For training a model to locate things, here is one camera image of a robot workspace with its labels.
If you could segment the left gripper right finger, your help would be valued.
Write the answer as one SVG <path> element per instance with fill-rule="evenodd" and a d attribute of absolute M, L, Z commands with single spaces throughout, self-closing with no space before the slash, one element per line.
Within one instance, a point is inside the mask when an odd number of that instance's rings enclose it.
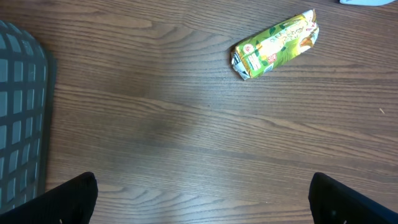
<path fill-rule="evenodd" d="M 308 201 L 315 224 L 397 224 L 396 212 L 321 172 L 313 175 Z"/>

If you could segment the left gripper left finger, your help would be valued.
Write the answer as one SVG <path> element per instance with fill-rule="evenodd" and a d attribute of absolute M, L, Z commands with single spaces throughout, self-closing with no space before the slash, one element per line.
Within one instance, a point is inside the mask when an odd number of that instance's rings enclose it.
<path fill-rule="evenodd" d="M 79 176 L 1 215 L 1 224 L 89 223 L 98 197 L 94 173 Z"/>

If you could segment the green drink carton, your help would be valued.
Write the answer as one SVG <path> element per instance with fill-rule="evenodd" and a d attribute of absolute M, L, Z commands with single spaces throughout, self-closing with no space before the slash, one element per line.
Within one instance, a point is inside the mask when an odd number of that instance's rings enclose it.
<path fill-rule="evenodd" d="M 238 43 L 232 68 L 243 80 L 260 77 L 311 49 L 319 31 L 315 10 L 305 11 Z"/>

